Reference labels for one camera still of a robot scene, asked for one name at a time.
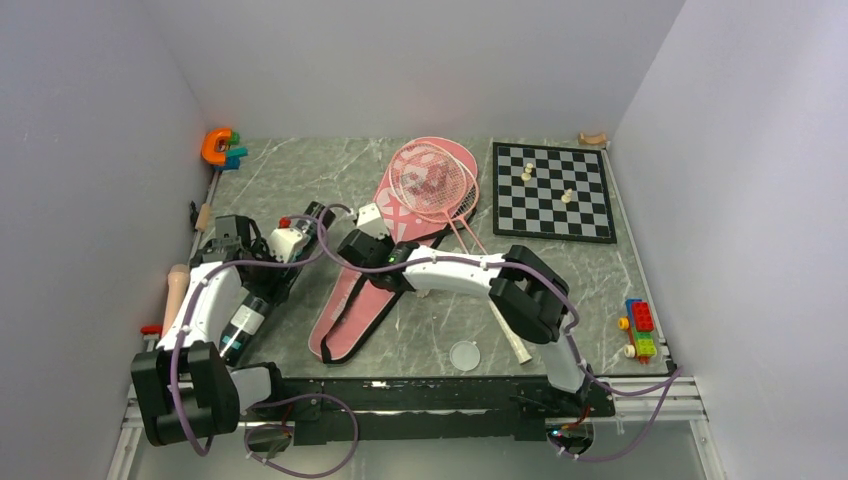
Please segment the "black shuttlecock tube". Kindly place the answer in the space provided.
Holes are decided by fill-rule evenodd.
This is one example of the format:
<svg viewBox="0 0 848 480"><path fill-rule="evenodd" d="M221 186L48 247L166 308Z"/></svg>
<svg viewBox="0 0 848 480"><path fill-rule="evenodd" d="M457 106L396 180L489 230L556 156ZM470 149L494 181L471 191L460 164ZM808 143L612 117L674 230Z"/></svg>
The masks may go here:
<svg viewBox="0 0 848 480"><path fill-rule="evenodd" d="M276 263L294 263L312 255L317 246L315 220L325 206L312 201L304 212L304 219L282 217L269 238L261 235L258 224L249 217L236 216L238 234L254 260ZM300 275L300 268L267 268L240 266L242 287L247 291L244 299L223 328L219 352L225 363L234 366L247 350L265 319L280 304L287 301L290 291Z"/></svg>

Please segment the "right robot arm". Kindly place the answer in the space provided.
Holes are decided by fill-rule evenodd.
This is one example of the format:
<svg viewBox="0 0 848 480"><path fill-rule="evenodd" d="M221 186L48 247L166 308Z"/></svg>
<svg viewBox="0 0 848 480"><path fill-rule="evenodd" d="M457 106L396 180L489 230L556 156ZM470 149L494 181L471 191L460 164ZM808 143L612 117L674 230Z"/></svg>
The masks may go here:
<svg viewBox="0 0 848 480"><path fill-rule="evenodd" d="M531 249L513 245L501 254L451 253L417 242L377 240L356 229L342 240L334 260L379 289L444 290L492 302L508 328L536 346L555 409L574 415L588 404L588 364L572 336L580 315L566 281Z"/></svg>

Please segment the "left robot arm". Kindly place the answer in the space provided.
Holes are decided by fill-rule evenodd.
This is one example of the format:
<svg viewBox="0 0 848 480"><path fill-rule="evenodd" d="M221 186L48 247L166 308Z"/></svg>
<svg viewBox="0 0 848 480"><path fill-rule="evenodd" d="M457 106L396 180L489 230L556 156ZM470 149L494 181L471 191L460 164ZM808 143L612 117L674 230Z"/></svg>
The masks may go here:
<svg viewBox="0 0 848 480"><path fill-rule="evenodd" d="M242 215L216 218L215 233L190 260L171 326L154 350L131 363L141 420L154 446L197 444L233 432L248 409L272 420L287 406L275 363L230 369L219 350L237 294L269 258L267 245L256 222Z"/></svg>

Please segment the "clear tube lid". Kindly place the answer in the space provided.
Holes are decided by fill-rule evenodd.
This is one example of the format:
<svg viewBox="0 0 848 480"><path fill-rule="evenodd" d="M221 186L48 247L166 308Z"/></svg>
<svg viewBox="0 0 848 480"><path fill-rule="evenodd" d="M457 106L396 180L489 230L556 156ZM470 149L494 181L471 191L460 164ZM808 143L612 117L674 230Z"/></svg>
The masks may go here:
<svg viewBox="0 0 848 480"><path fill-rule="evenodd" d="M449 358L456 369L462 372L470 372L480 364L481 353L474 342L459 341L451 347Z"/></svg>

